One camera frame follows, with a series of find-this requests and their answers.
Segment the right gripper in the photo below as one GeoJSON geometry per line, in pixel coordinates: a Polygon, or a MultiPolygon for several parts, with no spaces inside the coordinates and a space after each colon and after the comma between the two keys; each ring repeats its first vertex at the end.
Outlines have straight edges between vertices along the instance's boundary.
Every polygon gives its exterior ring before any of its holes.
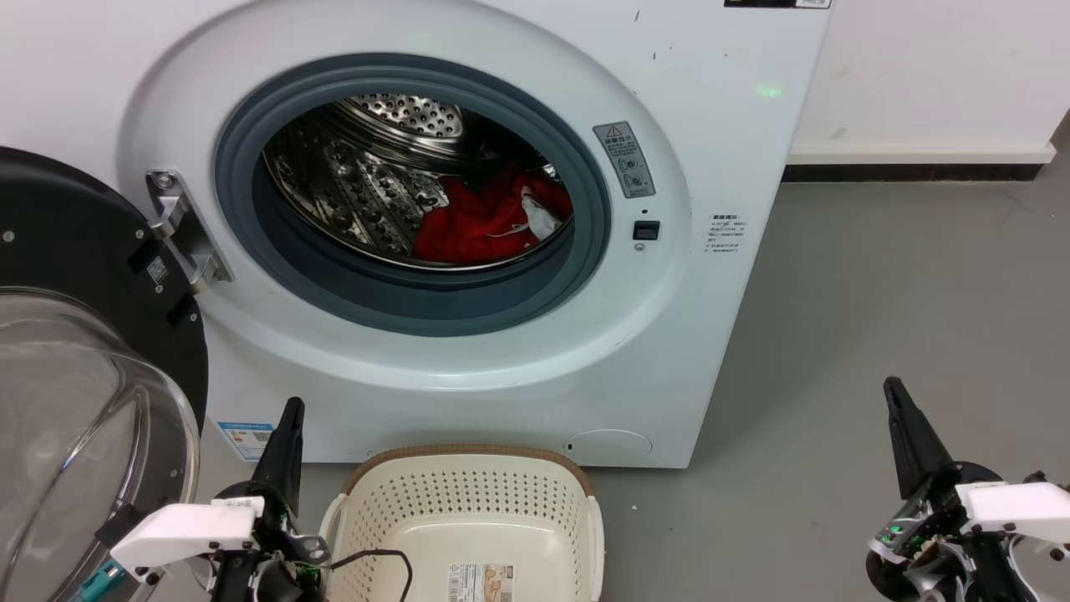
{"type": "Polygon", "coordinates": [[[960,530],[967,516],[956,488],[1002,479],[974,462],[956,465],[902,380],[885,380],[885,400],[899,498],[906,501],[869,542],[873,588],[890,601],[1039,601],[1014,560],[1023,536],[960,530]],[[944,475],[956,469],[956,477],[944,475]]]}

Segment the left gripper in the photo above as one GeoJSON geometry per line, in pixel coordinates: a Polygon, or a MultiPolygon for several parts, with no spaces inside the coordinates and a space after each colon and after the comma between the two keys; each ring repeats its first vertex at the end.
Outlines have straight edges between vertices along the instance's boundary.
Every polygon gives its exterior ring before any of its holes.
{"type": "Polygon", "coordinates": [[[282,419],[253,469],[253,480],[227,487],[211,503],[261,498],[260,518],[235,549],[209,553],[211,601],[325,601],[324,539],[297,525],[305,401],[289,399],[282,419]]]}

